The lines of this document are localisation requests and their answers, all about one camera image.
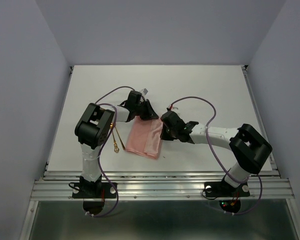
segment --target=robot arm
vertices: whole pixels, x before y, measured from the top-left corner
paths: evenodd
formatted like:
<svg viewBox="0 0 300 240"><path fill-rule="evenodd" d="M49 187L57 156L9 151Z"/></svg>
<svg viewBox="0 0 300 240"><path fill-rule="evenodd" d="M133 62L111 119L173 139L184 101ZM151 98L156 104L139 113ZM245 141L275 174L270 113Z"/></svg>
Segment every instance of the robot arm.
<svg viewBox="0 0 300 240"><path fill-rule="evenodd" d="M132 90L127 100L116 106L117 122L129 122L136 116L142 120L158 119L148 99L145 99L147 90ZM85 193L85 198L96 198L101 190L101 170L98 164L98 154L105 143L115 112L112 107L101 107L90 103L75 127L75 135L81 144L82 173L76 189Z"/></svg>
<svg viewBox="0 0 300 240"><path fill-rule="evenodd" d="M185 123L172 110L163 114L161 120L163 140L178 139L191 144L208 143L205 125L196 121ZM209 127L208 135L212 145L232 151L237 159L237 163L229 171L236 181L226 174L215 189L218 197L228 197L241 185L238 182L244 181L250 174L258 174L272 152L271 145L249 124L243 124L240 128Z"/></svg>

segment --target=pink cloth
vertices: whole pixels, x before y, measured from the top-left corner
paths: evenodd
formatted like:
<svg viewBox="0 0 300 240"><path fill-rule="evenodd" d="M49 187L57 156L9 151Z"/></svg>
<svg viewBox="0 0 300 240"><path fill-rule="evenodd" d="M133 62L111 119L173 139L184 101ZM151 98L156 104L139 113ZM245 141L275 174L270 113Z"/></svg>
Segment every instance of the pink cloth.
<svg viewBox="0 0 300 240"><path fill-rule="evenodd" d="M146 158L158 159L162 143L160 139L162 127L160 119L143 121L137 116L125 150Z"/></svg>

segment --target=white wall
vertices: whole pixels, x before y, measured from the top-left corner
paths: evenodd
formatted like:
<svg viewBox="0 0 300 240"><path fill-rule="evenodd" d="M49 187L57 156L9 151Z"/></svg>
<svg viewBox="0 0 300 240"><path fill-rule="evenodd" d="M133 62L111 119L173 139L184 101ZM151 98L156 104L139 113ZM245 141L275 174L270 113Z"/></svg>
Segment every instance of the white wall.
<svg viewBox="0 0 300 240"><path fill-rule="evenodd" d="M279 170L300 210L300 0L288 0L248 67Z"/></svg>
<svg viewBox="0 0 300 240"><path fill-rule="evenodd" d="M0 0L0 240L19 239L69 66L34 0Z"/></svg>
<svg viewBox="0 0 300 240"><path fill-rule="evenodd" d="M71 64L248 64L285 0L37 0Z"/></svg>

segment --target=purple cable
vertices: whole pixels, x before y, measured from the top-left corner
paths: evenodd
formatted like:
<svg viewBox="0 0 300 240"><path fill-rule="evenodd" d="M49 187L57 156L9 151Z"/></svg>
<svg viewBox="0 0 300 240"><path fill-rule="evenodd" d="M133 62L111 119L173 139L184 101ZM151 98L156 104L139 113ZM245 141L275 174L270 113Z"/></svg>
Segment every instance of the purple cable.
<svg viewBox="0 0 300 240"><path fill-rule="evenodd" d="M133 87L131 87L131 86L119 86L119 87L113 89L112 91L108 92L106 95L100 97L100 98L95 102L95 104L97 104L100 100L104 99L106 96L112 94L114 91L117 91L118 89L125 89L125 88L131 89L131 90L133 90L133 91L135 90L135 89L134 89Z"/></svg>
<svg viewBox="0 0 300 240"><path fill-rule="evenodd" d="M118 190L117 190L116 186L111 182L111 180L107 177L107 175L106 175L105 171L102 169L101 163L100 163L100 155L101 155L102 149L104 149L104 146L106 145L106 143L107 143L107 141L108 141L110 135L112 134L112 132L113 132L115 126L116 126L116 122L117 122L117 108L116 108L115 106L113 106L112 104L109 104L109 103L102 103L102 104L99 104L99 105L100 105L100 106L102 106L102 105L110 106L110 107L112 107L112 108L114 109L113 126L112 126L112 128L110 129L108 136L106 137L106 139L105 139L103 145L102 145L101 148L100 148L100 151L99 151L99 153L98 153L97 160L98 160L98 165L99 165L99 168L100 168L100 171L101 171L102 175L103 175L104 178L109 182L109 184L113 187L113 189L115 190L115 193L116 193L116 201L115 201L114 206L113 206L109 211L107 211L106 213L101 214L101 215L92 215L92 214L90 214L89 212L85 211L86 214L88 214L89 216L94 217L94 218L100 218L100 217L104 217L104 216L110 214L110 213L116 208L116 206L118 205L118 202L119 202L119 193L118 193Z"/></svg>
<svg viewBox="0 0 300 240"><path fill-rule="evenodd" d="M198 97L198 96L186 96L186 97L182 97L182 98L180 98L180 99L178 99L178 100L175 100L173 103L171 103L170 106L172 107L175 103L177 103L177 102L179 102L179 101L181 101L181 100L184 100L184 99L199 99L199 100L202 100L202 101L206 102L207 104L209 104L209 105L213 108L214 114L213 114L212 118L210 118L210 120L209 120L209 121L206 123L206 125L205 125L205 127L206 127L206 128L205 128L205 135L206 135L206 140L207 140L207 142L208 142L208 145L209 145L209 147L210 147L210 150L211 150L211 152L212 152L214 158L216 159L216 161L219 163L219 165L220 165L220 167L222 168L222 170L225 172L225 174L226 174L231 180L233 180L234 182L236 182L236 183L238 183L238 184L244 184L244 183L246 183L248 179L246 179L246 180L244 180L244 181L238 181L237 179L235 179L235 178L227 171L227 169L225 168L225 166L222 164L222 162L221 162L220 159L218 158L218 156L217 156L217 154L216 154L214 148L212 147L211 140L210 140L209 133L208 133L208 127L209 127L209 124L213 121L213 119L215 119L215 117L216 117L216 115L217 115L217 110L216 110L215 106L214 106L211 102L209 102L208 100L206 100L206 99L204 99L204 98L202 98L202 97ZM259 198L258 198L256 204L255 204L253 207L251 207L250 209L248 209L248 210L246 210L246 211L243 211L243 212L234 213L234 215L242 215L242 214L249 213L249 212L252 211L256 206L259 205L260 200L261 200L261 197L262 197L262 193L263 193L263 184L262 184L261 177L260 177L258 174L257 174L257 177L259 178L259 181L260 181L260 195L259 195Z"/></svg>

